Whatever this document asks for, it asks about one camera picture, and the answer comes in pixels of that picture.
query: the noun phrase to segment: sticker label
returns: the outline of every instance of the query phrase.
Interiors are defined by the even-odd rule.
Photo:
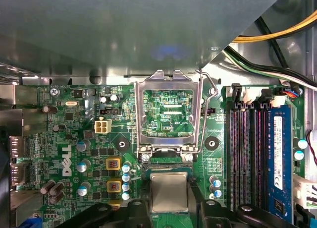
[[[274,185],[283,190],[283,118],[274,117]]]

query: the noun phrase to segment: white power connector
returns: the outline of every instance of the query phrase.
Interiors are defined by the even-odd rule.
[[[293,174],[294,202],[305,209],[317,209],[317,183]]]

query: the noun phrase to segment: yellow wire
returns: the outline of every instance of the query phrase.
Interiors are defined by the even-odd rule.
[[[259,42],[259,41],[266,41],[275,37],[284,36],[289,33],[295,32],[300,30],[307,25],[311,24],[312,22],[317,20],[317,10],[313,12],[309,17],[307,17],[302,22],[298,23],[297,25],[286,29],[284,31],[275,32],[272,34],[262,35],[262,36],[238,36],[233,42],[234,43],[252,43],[252,42]]]

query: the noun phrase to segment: ram module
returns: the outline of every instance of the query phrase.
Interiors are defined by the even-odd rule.
[[[268,111],[268,211],[293,223],[292,108]]]

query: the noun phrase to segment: ram slot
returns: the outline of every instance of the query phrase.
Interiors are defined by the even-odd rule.
[[[230,209],[250,203],[250,111],[228,110],[226,125],[227,177]]]
[[[251,204],[266,209],[267,110],[251,113]]]

